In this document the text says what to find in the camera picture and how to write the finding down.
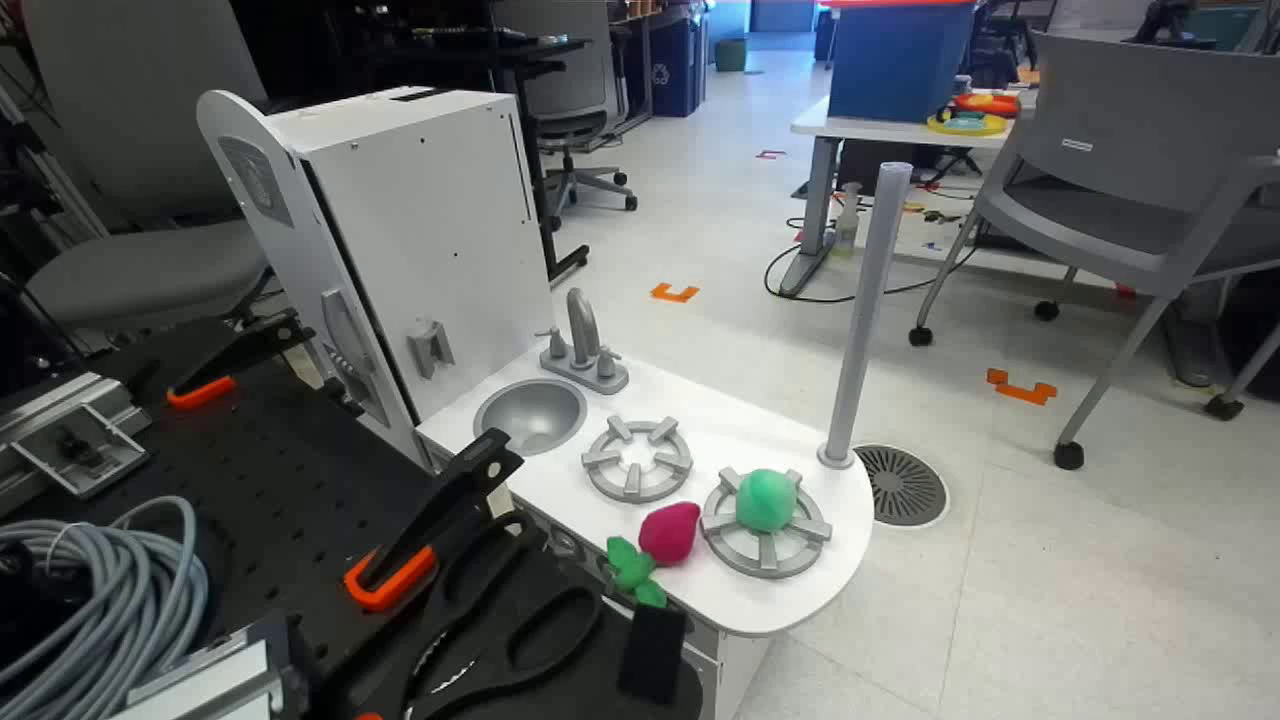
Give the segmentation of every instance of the stove burner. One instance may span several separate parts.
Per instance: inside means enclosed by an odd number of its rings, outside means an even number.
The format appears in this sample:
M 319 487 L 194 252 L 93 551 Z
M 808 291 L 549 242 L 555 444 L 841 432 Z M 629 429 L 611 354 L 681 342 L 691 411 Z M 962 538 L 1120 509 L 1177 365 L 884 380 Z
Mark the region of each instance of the stove burner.
M 634 448 L 641 434 L 654 448 L 647 467 L 626 464 L 626 448 Z M 647 502 L 647 501 L 672 497 L 689 481 L 691 457 L 672 416 L 667 421 L 608 416 L 608 432 L 591 444 L 591 450 L 583 457 L 583 467 L 603 497 L 626 502 Z
M 721 487 L 708 497 L 704 509 L 704 538 L 738 570 L 786 581 L 816 564 L 816 557 L 832 538 L 832 524 L 802 487 L 802 470 L 788 470 L 788 481 L 798 483 L 798 512 L 782 532 L 766 536 L 738 524 L 738 497 L 744 481 L 731 467 L 721 470 Z

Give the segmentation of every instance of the wire bundle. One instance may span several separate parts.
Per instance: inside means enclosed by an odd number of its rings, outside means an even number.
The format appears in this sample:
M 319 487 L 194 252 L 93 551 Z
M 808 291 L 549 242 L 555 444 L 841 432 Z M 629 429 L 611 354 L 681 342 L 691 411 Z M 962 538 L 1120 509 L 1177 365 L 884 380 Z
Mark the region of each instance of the wire bundle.
M 159 509 L 182 515 L 182 538 L 127 529 Z M 210 575 L 195 557 L 195 512 L 189 501 L 157 497 L 107 529 L 61 518 L 5 524 L 0 538 L 29 542 L 53 569 L 85 564 L 93 581 L 93 596 L 75 616 L 0 666 L 0 720 L 114 716 L 127 687 L 170 672 L 195 638 Z

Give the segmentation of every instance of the metal pole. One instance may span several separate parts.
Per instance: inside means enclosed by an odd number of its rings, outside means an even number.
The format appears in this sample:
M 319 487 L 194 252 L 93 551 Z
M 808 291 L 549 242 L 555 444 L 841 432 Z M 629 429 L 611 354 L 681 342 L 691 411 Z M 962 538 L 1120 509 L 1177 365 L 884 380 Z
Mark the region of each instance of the metal pole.
M 901 209 L 909 200 L 909 186 L 911 186 L 911 163 L 881 163 L 876 210 L 873 210 L 873 233 L 869 233 L 869 249 L 864 249 L 864 268 L 857 280 L 862 301 L 854 303 L 832 429 L 828 429 L 828 444 L 816 450 L 816 459 L 828 467 L 854 467 L 854 421 L 857 421 L 857 404 L 864 396 L 873 327 L 876 327 L 876 312 L 884 301 L 889 260 L 893 260 L 893 242 L 895 242 Z

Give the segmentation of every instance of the white play kitchen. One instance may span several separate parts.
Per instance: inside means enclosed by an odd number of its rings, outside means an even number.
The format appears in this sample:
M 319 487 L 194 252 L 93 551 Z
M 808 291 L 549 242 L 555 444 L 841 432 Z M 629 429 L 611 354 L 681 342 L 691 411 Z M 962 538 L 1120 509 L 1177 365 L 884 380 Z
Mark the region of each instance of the white play kitchen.
M 259 115 L 210 92 L 199 129 L 359 421 L 423 467 L 509 432 L 515 502 L 602 592 L 683 609 L 704 716 L 738 716 L 770 643 L 869 551 L 873 483 L 850 450 L 864 358 L 823 439 L 641 358 L 581 291 L 554 307 L 509 96 L 398 89 Z M 876 303 L 862 312 L 864 342 Z

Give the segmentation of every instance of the chair wheel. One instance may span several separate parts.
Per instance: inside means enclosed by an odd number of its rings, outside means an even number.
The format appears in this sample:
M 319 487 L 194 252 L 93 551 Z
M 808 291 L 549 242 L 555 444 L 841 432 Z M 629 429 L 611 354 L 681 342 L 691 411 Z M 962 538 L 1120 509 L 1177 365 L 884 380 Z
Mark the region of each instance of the chair wheel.
M 1062 303 L 1037 303 L 1037 314 L 1046 321 L 1046 323 L 1053 323 L 1058 314 L 1062 314 Z
M 1227 396 L 1218 396 L 1218 399 L 1206 404 L 1206 411 L 1227 423 L 1227 421 L 1235 421 L 1244 411 L 1244 404 L 1227 399 Z
M 927 346 L 932 342 L 932 327 L 919 323 L 919 327 L 911 327 L 909 339 L 911 339 L 911 346 Z
M 1066 467 L 1066 470 L 1076 470 L 1076 467 L 1085 467 L 1085 448 L 1079 444 L 1058 444 L 1053 448 L 1053 464 Z

